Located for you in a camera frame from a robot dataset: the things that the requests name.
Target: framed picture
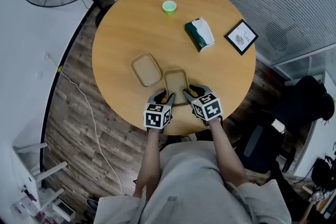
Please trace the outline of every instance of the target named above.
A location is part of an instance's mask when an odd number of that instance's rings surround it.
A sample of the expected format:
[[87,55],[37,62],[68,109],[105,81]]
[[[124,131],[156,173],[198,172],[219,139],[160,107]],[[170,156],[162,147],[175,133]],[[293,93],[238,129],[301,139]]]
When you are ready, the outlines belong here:
[[243,55],[257,39],[258,35],[244,20],[240,20],[224,37],[240,55]]

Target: fan stand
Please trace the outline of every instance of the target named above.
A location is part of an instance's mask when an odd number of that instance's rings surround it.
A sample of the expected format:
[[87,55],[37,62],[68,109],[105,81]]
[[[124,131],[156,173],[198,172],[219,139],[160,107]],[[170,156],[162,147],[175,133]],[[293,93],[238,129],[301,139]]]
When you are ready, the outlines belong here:
[[92,1],[93,1],[93,4],[97,5],[100,9],[100,12],[96,16],[96,26],[98,27],[100,25],[101,20],[104,18],[105,14],[107,13],[107,11],[110,9],[112,5],[103,7],[102,5],[100,5],[99,1],[97,0],[92,0]]

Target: black picture frame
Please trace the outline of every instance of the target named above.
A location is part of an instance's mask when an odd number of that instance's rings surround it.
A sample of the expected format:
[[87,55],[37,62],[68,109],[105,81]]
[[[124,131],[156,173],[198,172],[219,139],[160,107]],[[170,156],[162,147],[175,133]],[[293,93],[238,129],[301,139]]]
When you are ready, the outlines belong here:
[[[241,51],[236,44],[228,37],[241,23],[244,23],[248,29],[250,29],[250,31],[256,35],[255,38],[246,46],[246,48]],[[252,28],[243,20],[241,19],[226,35],[224,35],[224,37],[226,38],[227,41],[229,41],[229,43],[236,49],[237,52],[239,52],[240,55],[243,55],[249,47],[251,47],[251,45],[254,43],[254,41],[256,41],[256,39],[258,38],[258,35],[256,32],[254,32],[252,30]]]

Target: white cable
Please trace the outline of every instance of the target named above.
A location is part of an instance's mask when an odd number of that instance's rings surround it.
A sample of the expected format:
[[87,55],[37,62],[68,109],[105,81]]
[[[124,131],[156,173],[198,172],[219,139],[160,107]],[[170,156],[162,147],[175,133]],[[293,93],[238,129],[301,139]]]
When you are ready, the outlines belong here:
[[78,89],[78,91],[80,91],[81,94],[84,95],[86,102],[88,103],[90,110],[91,110],[91,115],[92,115],[92,119],[93,119],[93,123],[95,124],[94,126],[94,132],[96,134],[96,138],[97,138],[97,142],[98,142],[98,147],[100,150],[101,155],[104,157],[105,161],[108,163],[108,165],[111,167],[112,171],[116,174],[118,180],[119,180],[119,185],[120,185],[120,196],[122,196],[122,186],[121,186],[121,181],[120,178],[118,176],[118,174],[115,172],[115,170],[113,169],[113,167],[111,166],[111,164],[109,163],[109,161],[106,159],[103,151],[101,150],[100,144],[99,144],[99,139],[98,139],[98,135],[97,135],[97,125],[96,125],[96,121],[95,121],[95,117],[93,116],[93,110],[92,110],[92,106],[89,103],[89,100],[87,99],[85,93],[82,92],[82,90],[78,87],[78,85],[76,83],[74,83],[71,79],[68,78],[67,75],[65,75],[61,70],[59,71],[66,79],[68,79],[70,81],[70,83],[72,83],[73,85],[75,85]]

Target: tissue box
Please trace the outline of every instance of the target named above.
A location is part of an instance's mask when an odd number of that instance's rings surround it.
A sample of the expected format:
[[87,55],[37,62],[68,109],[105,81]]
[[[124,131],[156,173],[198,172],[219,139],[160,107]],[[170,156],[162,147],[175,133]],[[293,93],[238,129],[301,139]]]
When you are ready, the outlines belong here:
[[211,47],[215,43],[210,27],[203,18],[185,24],[184,29],[190,36],[198,52]]

